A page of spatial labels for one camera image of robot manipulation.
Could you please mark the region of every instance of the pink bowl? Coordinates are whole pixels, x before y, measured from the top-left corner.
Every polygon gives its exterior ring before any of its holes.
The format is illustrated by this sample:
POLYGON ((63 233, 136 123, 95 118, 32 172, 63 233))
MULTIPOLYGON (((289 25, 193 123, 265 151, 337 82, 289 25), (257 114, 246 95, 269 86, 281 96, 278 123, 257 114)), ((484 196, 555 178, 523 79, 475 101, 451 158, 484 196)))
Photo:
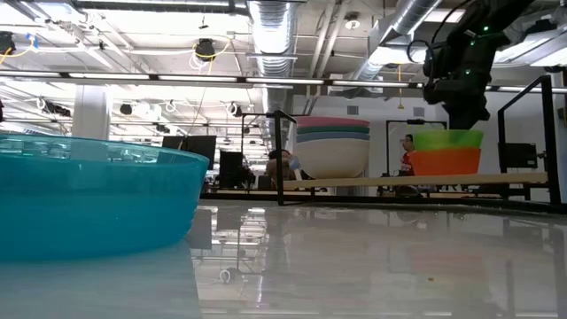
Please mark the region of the pink bowl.
POLYGON ((363 120, 329 118, 320 116, 300 116, 296 117, 295 120, 298 123, 298 128, 320 126, 357 126, 367 128, 370 124, 370 122, 363 120))

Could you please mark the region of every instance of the red shirt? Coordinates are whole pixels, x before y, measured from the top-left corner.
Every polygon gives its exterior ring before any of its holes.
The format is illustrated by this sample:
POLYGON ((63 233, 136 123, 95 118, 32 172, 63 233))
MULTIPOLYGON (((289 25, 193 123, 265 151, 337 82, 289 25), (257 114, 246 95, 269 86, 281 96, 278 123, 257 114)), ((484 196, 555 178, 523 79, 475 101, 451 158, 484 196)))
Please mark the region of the red shirt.
POLYGON ((400 168, 400 176, 413 176, 414 175, 414 167, 411 165, 409 161, 409 155, 407 153, 401 157, 401 168, 400 168))

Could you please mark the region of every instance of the stacked colorful bowls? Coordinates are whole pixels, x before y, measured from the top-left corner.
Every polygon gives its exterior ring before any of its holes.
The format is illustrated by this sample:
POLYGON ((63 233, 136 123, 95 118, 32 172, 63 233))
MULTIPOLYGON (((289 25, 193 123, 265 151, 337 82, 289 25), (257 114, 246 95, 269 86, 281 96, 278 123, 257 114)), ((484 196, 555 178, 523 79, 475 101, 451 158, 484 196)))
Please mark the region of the stacked colorful bowls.
POLYGON ((484 133, 479 130, 431 130, 414 134, 409 160, 416 175, 476 174, 484 133))
POLYGON ((298 117, 294 155, 311 177, 351 178, 369 160, 369 122, 328 117, 298 117))

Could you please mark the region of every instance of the orange bowl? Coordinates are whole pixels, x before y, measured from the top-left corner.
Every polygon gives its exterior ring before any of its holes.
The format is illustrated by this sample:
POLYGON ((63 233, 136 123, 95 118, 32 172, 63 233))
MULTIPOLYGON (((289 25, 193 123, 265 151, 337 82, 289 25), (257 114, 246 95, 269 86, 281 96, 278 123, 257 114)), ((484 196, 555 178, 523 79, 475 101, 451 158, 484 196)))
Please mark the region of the orange bowl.
POLYGON ((476 174, 480 162, 480 149, 465 147, 437 151, 415 151, 409 161, 416 175, 476 174))

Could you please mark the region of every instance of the wooden shelf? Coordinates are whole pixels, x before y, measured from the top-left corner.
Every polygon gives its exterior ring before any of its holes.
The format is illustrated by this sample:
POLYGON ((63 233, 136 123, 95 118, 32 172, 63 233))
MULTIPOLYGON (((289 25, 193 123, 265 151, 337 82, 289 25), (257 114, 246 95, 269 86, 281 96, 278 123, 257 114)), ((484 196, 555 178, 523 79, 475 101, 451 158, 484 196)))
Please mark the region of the wooden shelf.
POLYGON ((309 181, 284 181, 285 190, 336 186, 401 186, 401 185, 483 185, 495 183, 546 183, 547 173, 508 173, 489 175, 439 175, 378 178, 333 178, 309 181))

